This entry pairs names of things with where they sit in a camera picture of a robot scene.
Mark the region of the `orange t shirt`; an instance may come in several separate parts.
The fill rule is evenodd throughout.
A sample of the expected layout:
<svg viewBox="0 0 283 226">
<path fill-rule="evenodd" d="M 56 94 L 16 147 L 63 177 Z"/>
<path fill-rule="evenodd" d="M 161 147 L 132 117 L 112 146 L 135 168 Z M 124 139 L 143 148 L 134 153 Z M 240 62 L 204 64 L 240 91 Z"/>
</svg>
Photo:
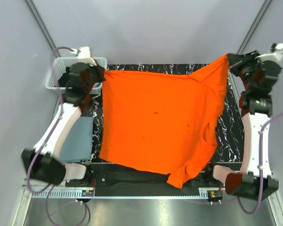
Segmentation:
<svg viewBox="0 0 283 226">
<path fill-rule="evenodd" d="M 228 69 L 223 55 L 185 75 L 106 71 L 99 157 L 167 175 L 170 185 L 181 188 L 216 151 Z"/>
</svg>

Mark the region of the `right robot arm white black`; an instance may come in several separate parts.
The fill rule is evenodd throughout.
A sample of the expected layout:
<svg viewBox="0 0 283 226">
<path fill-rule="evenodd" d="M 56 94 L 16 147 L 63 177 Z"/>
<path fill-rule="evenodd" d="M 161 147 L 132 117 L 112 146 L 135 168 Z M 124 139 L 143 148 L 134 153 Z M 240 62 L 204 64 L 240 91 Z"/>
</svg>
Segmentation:
<svg viewBox="0 0 283 226">
<path fill-rule="evenodd" d="M 273 47 L 268 53 L 252 51 L 244 55 L 228 54 L 229 71 L 241 78 L 245 90 L 239 107 L 244 126 L 244 155 L 239 172 L 220 165 L 205 174 L 209 186 L 225 185 L 229 195 L 251 200 L 263 200 L 279 188 L 272 178 L 268 157 L 268 121 L 272 118 L 270 92 L 282 70 L 278 64 L 283 48 Z"/>
</svg>

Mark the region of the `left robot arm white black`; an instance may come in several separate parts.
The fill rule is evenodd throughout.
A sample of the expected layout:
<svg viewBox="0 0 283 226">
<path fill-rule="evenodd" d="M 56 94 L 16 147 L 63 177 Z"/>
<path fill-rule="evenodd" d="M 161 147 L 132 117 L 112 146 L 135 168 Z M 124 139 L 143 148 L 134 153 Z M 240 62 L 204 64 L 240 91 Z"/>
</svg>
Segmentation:
<svg viewBox="0 0 283 226">
<path fill-rule="evenodd" d="M 66 89 L 61 95 L 62 103 L 56 116 L 43 137 L 32 149 L 24 149 L 21 154 L 26 170 L 26 183 L 35 179 L 49 185 L 59 185 L 73 180 L 81 186 L 92 182 L 92 174 L 80 163 L 61 163 L 58 161 L 62 146 L 75 122 L 80 118 L 91 100 L 95 83 L 101 83 L 105 68 L 78 62 L 66 70 Z"/>
</svg>

